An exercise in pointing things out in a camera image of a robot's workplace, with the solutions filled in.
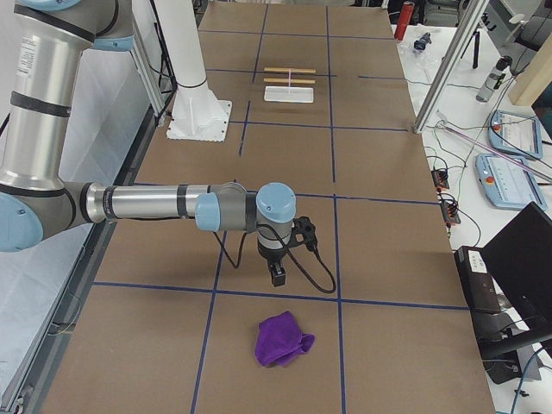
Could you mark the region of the purple microfiber towel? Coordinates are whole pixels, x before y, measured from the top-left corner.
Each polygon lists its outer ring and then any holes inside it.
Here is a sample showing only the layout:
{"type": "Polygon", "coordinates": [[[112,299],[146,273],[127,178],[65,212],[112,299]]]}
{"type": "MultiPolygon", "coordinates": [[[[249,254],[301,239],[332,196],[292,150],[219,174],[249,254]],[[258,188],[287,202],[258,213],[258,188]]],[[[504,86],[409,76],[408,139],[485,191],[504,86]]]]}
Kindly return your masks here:
{"type": "Polygon", "coordinates": [[[307,354],[316,336],[304,333],[290,311],[269,317],[259,323],[254,356],[263,366],[285,366],[297,355],[307,354]]]}

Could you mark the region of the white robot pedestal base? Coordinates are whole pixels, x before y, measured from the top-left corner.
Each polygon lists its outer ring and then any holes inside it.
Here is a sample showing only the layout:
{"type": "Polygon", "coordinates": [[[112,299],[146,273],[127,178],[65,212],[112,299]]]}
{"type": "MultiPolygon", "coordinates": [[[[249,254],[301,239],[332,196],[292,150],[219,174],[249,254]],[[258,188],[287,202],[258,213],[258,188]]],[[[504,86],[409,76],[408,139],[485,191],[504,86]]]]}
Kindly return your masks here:
{"type": "Polygon", "coordinates": [[[218,99],[208,85],[192,2],[160,0],[154,5],[177,84],[167,137],[224,141],[232,103],[218,99]]]}

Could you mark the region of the upper blue teach pendant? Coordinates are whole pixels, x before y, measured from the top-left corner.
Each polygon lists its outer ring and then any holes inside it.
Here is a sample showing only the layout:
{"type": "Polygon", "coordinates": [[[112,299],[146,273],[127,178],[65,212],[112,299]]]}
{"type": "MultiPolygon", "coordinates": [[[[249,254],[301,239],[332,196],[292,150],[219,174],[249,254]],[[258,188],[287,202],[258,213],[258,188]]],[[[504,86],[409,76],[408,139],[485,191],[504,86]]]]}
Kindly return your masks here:
{"type": "Polygon", "coordinates": [[[503,153],[533,160],[543,157],[541,123],[535,116],[496,110],[489,122],[488,139],[494,149],[503,153]]]}

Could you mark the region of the aluminium frame post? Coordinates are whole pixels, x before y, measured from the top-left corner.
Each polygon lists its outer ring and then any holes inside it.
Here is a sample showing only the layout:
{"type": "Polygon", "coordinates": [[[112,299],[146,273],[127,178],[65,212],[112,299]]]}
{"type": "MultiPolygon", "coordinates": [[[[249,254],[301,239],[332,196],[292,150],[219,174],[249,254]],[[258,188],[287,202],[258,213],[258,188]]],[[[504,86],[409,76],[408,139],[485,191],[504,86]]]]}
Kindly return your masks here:
{"type": "Polygon", "coordinates": [[[456,28],[455,34],[450,42],[436,76],[431,83],[430,89],[418,111],[416,121],[413,125],[413,132],[421,134],[430,116],[436,109],[441,95],[446,88],[453,70],[455,69],[461,53],[467,46],[474,30],[478,27],[480,18],[485,11],[489,0],[470,1],[467,9],[456,28]]]}

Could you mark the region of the red cylinder bottle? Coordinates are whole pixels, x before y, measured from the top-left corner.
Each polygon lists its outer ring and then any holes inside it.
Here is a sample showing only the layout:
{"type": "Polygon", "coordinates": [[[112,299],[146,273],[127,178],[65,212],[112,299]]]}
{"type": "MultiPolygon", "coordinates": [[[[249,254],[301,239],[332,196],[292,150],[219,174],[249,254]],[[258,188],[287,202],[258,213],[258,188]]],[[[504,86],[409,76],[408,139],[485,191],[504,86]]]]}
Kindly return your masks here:
{"type": "Polygon", "coordinates": [[[405,31],[410,24],[411,17],[415,8],[415,3],[412,1],[405,1],[402,4],[398,21],[396,23],[396,29],[394,32],[394,39],[402,41],[405,36],[405,31]]]}

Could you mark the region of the lower blue teach pendant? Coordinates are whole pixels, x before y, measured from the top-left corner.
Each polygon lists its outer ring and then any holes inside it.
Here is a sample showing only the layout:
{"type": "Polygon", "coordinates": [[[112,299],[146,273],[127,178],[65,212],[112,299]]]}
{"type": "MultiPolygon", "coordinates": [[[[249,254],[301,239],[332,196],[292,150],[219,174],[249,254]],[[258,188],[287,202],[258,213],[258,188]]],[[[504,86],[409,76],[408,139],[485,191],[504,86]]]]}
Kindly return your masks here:
{"type": "Polygon", "coordinates": [[[515,163],[495,154],[478,154],[475,168],[487,199],[495,207],[522,210],[534,202],[542,210],[548,208],[534,175],[515,163]]]}

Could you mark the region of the orange black connector strip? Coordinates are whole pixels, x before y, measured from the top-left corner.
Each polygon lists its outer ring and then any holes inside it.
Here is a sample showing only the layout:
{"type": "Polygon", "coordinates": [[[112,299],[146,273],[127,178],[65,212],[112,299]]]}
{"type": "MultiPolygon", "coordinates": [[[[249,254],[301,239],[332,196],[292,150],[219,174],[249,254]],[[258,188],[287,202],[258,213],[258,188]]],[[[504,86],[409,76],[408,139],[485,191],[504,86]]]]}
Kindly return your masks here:
{"type": "Polygon", "coordinates": [[[443,221],[448,229],[461,223],[458,201],[448,193],[449,174],[444,168],[431,170],[431,177],[441,207],[443,221]]]}

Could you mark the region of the white wooden towel rack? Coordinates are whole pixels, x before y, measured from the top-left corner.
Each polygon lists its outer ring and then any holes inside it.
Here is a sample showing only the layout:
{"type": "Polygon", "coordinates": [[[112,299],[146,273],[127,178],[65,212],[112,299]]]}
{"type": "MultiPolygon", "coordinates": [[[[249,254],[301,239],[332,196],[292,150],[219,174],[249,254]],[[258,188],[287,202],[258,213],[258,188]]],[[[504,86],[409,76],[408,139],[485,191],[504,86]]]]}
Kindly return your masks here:
{"type": "Polygon", "coordinates": [[[314,68],[294,68],[265,66],[263,78],[265,85],[264,101],[270,103],[313,104],[313,78],[303,78],[303,75],[315,75],[314,68]]]}

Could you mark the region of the blue teach pendant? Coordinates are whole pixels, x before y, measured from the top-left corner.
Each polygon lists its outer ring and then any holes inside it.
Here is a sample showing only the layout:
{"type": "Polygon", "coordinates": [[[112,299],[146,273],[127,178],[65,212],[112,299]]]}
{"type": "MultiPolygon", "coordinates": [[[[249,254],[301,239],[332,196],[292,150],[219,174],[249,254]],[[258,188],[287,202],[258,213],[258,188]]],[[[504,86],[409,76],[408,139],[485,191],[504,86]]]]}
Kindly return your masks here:
{"type": "Polygon", "coordinates": [[[535,116],[496,110],[489,122],[488,139],[494,149],[503,153],[533,160],[543,157],[541,123],[535,116]]]}
{"type": "Polygon", "coordinates": [[[548,208],[534,175],[515,163],[495,154],[478,154],[475,168],[487,199],[495,207],[522,210],[534,202],[542,210],[548,208]]]}

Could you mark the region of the black box with label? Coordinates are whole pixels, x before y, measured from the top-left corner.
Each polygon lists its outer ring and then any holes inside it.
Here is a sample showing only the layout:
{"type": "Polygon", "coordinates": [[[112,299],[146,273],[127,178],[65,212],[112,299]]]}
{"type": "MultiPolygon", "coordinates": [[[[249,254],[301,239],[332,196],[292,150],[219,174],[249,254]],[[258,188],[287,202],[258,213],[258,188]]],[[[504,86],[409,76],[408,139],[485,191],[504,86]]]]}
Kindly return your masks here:
{"type": "Polygon", "coordinates": [[[461,246],[454,253],[455,264],[469,309],[496,315],[502,310],[492,275],[480,251],[477,247],[461,246]]]}

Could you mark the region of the black computer monitor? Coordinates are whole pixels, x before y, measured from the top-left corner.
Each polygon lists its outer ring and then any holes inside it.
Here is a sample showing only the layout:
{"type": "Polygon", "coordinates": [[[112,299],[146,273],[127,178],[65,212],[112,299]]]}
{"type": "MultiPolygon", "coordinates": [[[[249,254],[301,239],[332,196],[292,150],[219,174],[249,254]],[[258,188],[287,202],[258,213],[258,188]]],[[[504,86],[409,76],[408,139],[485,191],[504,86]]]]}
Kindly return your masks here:
{"type": "Polygon", "coordinates": [[[481,250],[487,271],[530,329],[480,344],[492,358],[551,339],[551,218],[534,202],[526,205],[481,250]]]}

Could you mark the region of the black blue handheld tool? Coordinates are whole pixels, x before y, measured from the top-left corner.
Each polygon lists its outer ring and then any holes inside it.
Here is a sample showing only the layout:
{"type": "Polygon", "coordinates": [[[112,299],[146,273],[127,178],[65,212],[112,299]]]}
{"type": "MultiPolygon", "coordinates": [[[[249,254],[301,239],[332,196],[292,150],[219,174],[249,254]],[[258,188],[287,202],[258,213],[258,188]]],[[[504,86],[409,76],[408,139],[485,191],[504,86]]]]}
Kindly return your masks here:
{"type": "Polygon", "coordinates": [[[424,33],[419,39],[415,40],[413,43],[413,49],[415,52],[423,52],[426,47],[431,43],[431,33],[424,33]]]}

